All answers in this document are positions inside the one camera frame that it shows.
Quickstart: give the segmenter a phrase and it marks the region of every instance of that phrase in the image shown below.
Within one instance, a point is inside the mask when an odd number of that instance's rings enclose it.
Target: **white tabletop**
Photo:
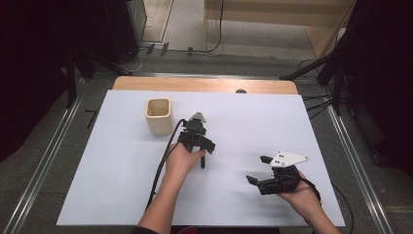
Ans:
[[[137,224],[169,140],[149,131],[150,98],[170,98],[175,123],[202,111],[206,137],[216,144],[206,167],[188,175],[172,224],[307,225],[283,199],[261,196],[245,178],[271,178],[259,156],[286,151],[311,158],[298,170],[316,185],[332,222],[345,225],[300,96],[145,91],[108,91],[57,225]]]

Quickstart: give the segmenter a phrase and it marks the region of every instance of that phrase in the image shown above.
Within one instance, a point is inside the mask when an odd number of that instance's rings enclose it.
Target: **person's left hand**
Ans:
[[[165,177],[180,183],[185,181],[195,163],[206,154],[204,149],[190,153],[182,143],[172,144],[169,149],[173,150],[167,158]]]

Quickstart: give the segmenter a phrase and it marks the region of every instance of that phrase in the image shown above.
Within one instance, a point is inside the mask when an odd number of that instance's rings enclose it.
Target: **black sleeve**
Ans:
[[[152,230],[149,230],[148,228],[136,226],[133,229],[133,232],[131,234],[159,234],[158,232],[154,232]]]

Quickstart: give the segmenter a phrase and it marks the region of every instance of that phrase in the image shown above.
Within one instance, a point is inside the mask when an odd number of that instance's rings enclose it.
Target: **floor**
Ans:
[[[186,20],[185,16],[194,16],[203,1],[174,0],[169,16],[169,24],[164,35],[158,36],[159,41],[169,42],[170,49],[186,50],[188,47],[201,49],[202,31],[199,21]],[[249,76],[254,79],[277,79],[303,67],[315,55],[306,38],[303,28],[294,26],[277,26],[269,33],[265,28],[272,25],[243,25],[239,28],[236,24],[223,23],[222,44],[217,57],[203,57],[168,52],[161,55],[155,51],[151,55],[140,54],[129,63],[124,64],[134,70],[134,75],[151,74],[209,74],[224,75],[227,77]],[[209,22],[209,28],[214,28],[215,22]],[[249,30],[254,34],[247,35]],[[209,45],[215,45],[216,31],[211,31],[208,37]],[[56,101],[48,115],[39,123],[24,146],[7,160],[0,163],[0,229],[6,228],[18,201],[23,192],[30,185],[33,175],[39,173],[37,166],[49,165],[50,169],[41,178],[41,188],[34,191],[34,199],[27,203],[27,213],[20,219],[21,223],[15,231],[6,233],[130,233],[130,227],[59,227],[56,219],[64,202],[71,179],[73,178],[83,150],[88,141],[93,127],[93,111],[98,111],[104,95],[111,89],[117,75],[103,67],[96,66],[97,73],[93,80],[79,83],[83,91],[77,111],[71,113],[72,122],[67,127],[66,135],[59,143],[53,160],[43,162],[45,152],[51,151],[48,145],[54,138],[62,118],[70,113],[64,108],[66,95]],[[299,94],[302,96],[318,96],[320,87],[315,83],[316,71],[306,74],[295,81]],[[306,101],[307,106],[314,106],[323,102],[322,99]],[[343,116],[340,118],[351,136],[352,144],[357,152],[357,157],[365,170],[374,194],[382,205],[385,215],[393,231],[379,232],[371,207],[366,205],[366,194],[360,188],[357,172],[352,167],[347,152],[342,144],[342,139],[337,134],[336,126],[332,121],[332,111],[327,109],[317,118],[312,120],[312,125],[319,142],[321,153],[330,174],[330,179],[337,185],[336,195],[342,208],[343,217],[348,224],[342,227],[342,233],[398,233],[409,234],[413,229],[413,178],[408,177],[399,169],[388,167],[381,168],[374,164],[371,149],[360,131],[357,121],[353,119],[346,106],[343,105]],[[311,233],[307,227],[282,228],[282,234]]]

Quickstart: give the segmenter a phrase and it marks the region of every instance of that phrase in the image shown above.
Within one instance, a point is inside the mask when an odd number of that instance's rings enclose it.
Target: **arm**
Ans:
[[[307,183],[301,181],[293,193],[281,193],[278,195],[287,201],[294,211],[301,215],[317,234],[340,233],[325,214],[319,199]]]
[[[179,190],[195,163],[206,154],[205,150],[189,153],[182,143],[178,143],[167,159],[167,170],[161,186],[138,226],[160,234],[170,233],[173,212]]]

